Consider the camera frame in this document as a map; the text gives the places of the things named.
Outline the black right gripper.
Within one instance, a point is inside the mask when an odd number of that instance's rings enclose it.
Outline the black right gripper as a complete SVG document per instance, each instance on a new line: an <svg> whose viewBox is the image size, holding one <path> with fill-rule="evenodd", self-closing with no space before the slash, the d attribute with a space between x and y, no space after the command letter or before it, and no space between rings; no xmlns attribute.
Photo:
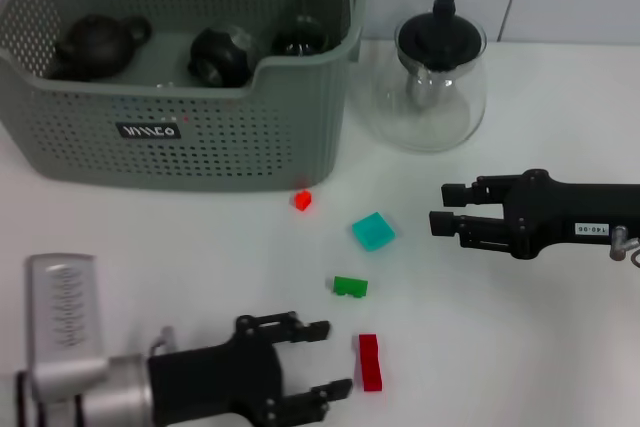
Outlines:
<svg viewBox="0 0 640 427"><path fill-rule="evenodd" d="M556 181L543 170L523 175L480 176L470 185L444 184L445 207L501 204L504 221L429 214L431 233L459 237L460 246L505 250L529 260L556 244L603 245L615 260L639 248L639 186L637 184L572 184Z"/></svg>

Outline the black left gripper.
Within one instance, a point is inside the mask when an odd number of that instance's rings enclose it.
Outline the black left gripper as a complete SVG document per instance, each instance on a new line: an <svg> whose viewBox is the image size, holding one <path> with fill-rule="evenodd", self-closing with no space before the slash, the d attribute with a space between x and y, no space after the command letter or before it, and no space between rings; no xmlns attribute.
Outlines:
<svg viewBox="0 0 640 427"><path fill-rule="evenodd" d="M349 397L353 381L341 379L283 397L273 344L324 341L329 333L329 321L306 324L295 311L246 315L236 320L234 334L223 344L149 358L154 423L168 426L235 413L259 426L269 401L274 402L270 422L322 422L331 402Z"/></svg>

